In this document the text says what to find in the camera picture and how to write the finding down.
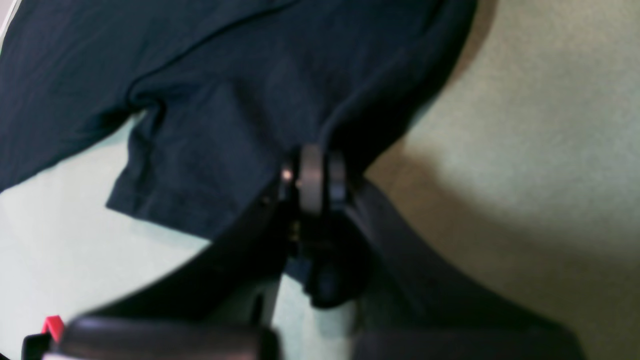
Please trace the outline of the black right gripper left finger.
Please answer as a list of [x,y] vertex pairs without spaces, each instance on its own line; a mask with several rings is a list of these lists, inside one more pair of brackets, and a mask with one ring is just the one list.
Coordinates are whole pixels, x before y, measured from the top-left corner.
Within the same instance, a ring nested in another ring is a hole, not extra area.
[[314,283],[322,262],[326,155],[304,145],[199,255],[144,289],[84,313],[81,322],[205,322],[242,289],[279,281],[293,259]]

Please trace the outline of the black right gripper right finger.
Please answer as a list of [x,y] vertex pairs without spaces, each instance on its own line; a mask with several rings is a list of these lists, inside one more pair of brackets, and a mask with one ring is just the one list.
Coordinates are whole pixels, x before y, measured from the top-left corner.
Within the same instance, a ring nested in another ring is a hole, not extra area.
[[325,176],[327,305],[369,298],[391,308],[398,327],[564,332],[447,262],[381,190],[350,174],[340,153],[326,157]]

